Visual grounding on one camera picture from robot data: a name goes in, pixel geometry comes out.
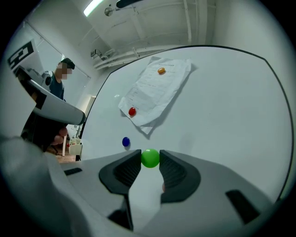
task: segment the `ceiling light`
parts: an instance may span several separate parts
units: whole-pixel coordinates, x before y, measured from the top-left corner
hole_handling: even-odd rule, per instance
[[[92,0],[83,13],[88,16],[103,0]]]

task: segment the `man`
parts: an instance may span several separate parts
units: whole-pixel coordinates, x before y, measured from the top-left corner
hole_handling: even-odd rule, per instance
[[[68,74],[72,74],[75,64],[69,59],[65,58],[59,62],[51,76],[51,84],[49,86],[50,92],[60,99],[64,99],[64,85],[62,80],[67,79]]]

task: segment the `small ball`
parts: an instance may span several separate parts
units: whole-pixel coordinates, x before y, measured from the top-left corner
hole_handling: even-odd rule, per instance
[[[135,107],[131,107],[130,109],[129,109],[129,115],[130,116],[134,116],[136,114],[136,108]]]
[[[154,168],[159,163],[159,153],[154,149],[147,149],[142,152],[141,162],[147,168]]]
[[[165,68],[160,68],[160,69],[157,70],[157,72],[158,72],[159,74],[162,74],[162,73],[164,73],[165,71],[166,71]]]
[[[130,145],[130,139],[128,137],[124,137],[122,139],[122,145],[125,146],[125,147],[129,146]]]

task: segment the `paper sheet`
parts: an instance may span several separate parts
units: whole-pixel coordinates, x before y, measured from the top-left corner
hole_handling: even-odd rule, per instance
[[[159,68],[165,68],[166,72],[158,74]],[[137,127],[149,134],[190,71],[189,59],[152,57],[130,91],[121,98],[118,107]],[[129,116],[131,107],[136,108],[133,117]]]

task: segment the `white tabletop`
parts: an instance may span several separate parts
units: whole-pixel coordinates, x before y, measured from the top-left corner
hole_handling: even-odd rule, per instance
[[[150,135],[118,108],[150,57],[110,74],[82,134],[81,160],[130,150],[181,152],[240,174],[271,201],[283,187],[290,163],[292,130],[288,105],[268,64],[253,55],[217,47],[190,47],[154,54],[191,59],[193,71]]]

